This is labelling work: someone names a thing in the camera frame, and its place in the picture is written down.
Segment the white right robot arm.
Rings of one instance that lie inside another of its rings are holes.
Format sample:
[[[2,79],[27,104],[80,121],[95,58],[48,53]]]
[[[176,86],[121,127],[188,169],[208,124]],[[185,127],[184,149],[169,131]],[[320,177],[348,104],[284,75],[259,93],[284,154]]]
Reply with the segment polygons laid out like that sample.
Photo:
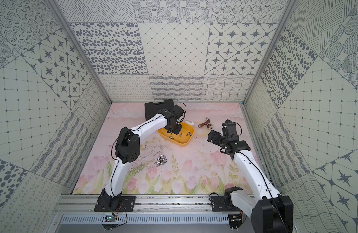
[[[239,211],[235,223],[230,223],[231,229],[243,224],[244,217],[251,220],[256,233],[291,233],[293,231],[293,202],[289,196],[283,196],[268,180],[262,169],[256,163],[251,148],[245,141],[239,139],[238,123],[227,119],[222,124],[222,132],[211,130],[208,142],[220,147],[220,152],[229,155],[240,170],[252,190],[249,196],[241,187],[234,186],[225,189],[222,196],[209,195],[214,212]]]

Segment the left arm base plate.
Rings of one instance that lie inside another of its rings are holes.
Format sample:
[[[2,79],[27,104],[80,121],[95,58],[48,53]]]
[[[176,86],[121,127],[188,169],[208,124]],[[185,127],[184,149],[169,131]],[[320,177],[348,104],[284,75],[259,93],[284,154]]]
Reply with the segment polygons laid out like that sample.
[[[122,193],[113,197],[107,194],[104,188],[97,199],[95,212],[132,212],[135,206],[136,196],[122,196]]]

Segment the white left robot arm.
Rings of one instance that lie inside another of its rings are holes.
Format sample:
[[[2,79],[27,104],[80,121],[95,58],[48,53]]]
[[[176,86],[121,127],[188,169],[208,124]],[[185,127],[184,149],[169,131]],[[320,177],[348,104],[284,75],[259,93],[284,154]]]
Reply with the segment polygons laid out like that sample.
[[[115,160],[115,165],[113,172],[102,195],[111,199],[121,195],[128,170],[132,162],[140,155],[141,142],[162,128],[169,133],[178,135],[182,130],[181,122],[185,119],[185,113],[184,109],[175,105],[171,110],[159,110],[152,118],[138,126],[122,128],[114,143],[115,149],[112,158]]]

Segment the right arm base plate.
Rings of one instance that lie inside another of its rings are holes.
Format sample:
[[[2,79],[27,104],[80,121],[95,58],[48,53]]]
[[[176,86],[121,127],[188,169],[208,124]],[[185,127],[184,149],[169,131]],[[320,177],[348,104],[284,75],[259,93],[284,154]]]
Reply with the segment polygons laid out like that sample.
[[[222,195],[212,193],[208,196],[211,202],[211,208],[213,212],[240,212],[246,210],[247,212],[252,212],[253,206],[245,204],[245,201],[242,201],[242,207],[240,209],[238,206],[235,206],[231,200],[225,198]]]

